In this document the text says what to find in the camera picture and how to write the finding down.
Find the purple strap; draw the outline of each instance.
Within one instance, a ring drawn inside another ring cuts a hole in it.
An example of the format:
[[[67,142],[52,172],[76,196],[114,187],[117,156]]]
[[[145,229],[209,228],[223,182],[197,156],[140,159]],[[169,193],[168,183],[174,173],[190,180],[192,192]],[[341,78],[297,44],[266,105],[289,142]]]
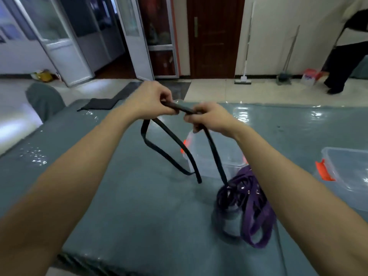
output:
[[[217,205],[223,211],[243,211],[240,236],[254,248],[264,248],[271,238],[276,214],[261,190],[257,178],[250,166],[242,168],[237,175],[220,188],[217,194]],[[254,243],[252,236],[259,229],[263,235]]]

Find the door handle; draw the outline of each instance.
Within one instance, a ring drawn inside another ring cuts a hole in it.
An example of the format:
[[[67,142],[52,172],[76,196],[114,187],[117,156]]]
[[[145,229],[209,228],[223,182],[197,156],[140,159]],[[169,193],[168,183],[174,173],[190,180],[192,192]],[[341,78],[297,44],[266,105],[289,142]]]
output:
[[[198,37],[198,17],[194,17],[194,37]]]

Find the white shirt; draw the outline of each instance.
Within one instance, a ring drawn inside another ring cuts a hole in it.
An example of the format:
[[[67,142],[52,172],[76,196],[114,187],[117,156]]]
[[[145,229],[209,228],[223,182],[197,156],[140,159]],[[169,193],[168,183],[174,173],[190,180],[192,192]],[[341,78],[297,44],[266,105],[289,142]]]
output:
[[[360,3],[358,8],[357,7],[354,8],[353,6],[354,5],[347,8],[344,15],[346,13],[349,13],[349,14],[351,14],[350,17],[352,17],[356,12],[361,11],[363,9],[368,9],[368,0],[361,0],[361,3]],[[353,29],[346,28],[343,31],[343,33],[341,34],[341,36],[339,37],[338,42],[336,43],[336,45],[337,46],[345,46],[345,45],[348,45],[348,44],[361,43],[363,41],[368,41],[368,32],[355,31]]]

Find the clear plastic container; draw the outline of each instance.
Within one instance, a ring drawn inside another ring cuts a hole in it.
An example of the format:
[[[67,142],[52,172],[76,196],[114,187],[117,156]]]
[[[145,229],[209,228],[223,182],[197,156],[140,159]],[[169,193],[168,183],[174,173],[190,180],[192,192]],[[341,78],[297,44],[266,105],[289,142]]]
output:
[[[227,138],[217,132],[209,132],[216,145],[226,178],[230,180],[248,163],[234,139]],[[208,139],[203,130],[197,134],[190,132],[186,138],[186,147],[192,154],[201,176],[220,178]],[[191,172],[194,172],[193,166],[187,155],[183,153],[183,156],[188,160]]]
[[[350,207],[368,211],[368,151],[325,147],[324,165],[336,181],[323,181]]]

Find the brown wooden door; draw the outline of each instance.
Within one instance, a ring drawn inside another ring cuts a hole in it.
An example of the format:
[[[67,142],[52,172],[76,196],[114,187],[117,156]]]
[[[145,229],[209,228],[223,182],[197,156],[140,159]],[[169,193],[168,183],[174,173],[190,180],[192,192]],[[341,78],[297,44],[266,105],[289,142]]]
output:
[[[244,0],[186,0],[186,5],[191,77],[234,78]]]

